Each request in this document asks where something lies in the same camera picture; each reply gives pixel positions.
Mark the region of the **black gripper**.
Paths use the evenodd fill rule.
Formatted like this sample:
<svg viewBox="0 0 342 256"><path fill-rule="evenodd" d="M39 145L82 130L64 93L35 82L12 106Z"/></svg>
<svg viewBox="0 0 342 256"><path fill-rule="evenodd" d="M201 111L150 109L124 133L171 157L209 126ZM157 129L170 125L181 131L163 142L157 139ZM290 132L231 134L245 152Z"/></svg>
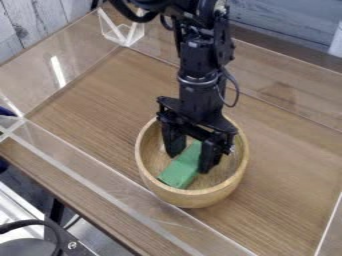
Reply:
<svg viewBox="0 0 342 256"><path fill-rule="evenodd" d="M186 138L202 142L199 172L207 174L230 152L238 128L223 117L226 79L207 84L181 82L179 97L161 96L158 121L169 156L174 158L186 148Z"/></svg>

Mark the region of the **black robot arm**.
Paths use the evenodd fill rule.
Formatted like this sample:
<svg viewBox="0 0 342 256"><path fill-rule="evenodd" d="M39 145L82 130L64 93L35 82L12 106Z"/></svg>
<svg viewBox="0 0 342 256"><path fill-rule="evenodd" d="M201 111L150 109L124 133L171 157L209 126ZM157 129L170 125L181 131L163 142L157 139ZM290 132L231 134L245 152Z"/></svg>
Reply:
<svg viewBox="0 0 342 256"><path fill-rule="evenodd" d="M137 23L159 19L174 32L181 59L179 96L161 96L158 121L166 151L177 156L189 137L202 142L198 171L207 173L230 153L237 126L225 118L226 65L234 59L227 0L108 0Z"/></svg>

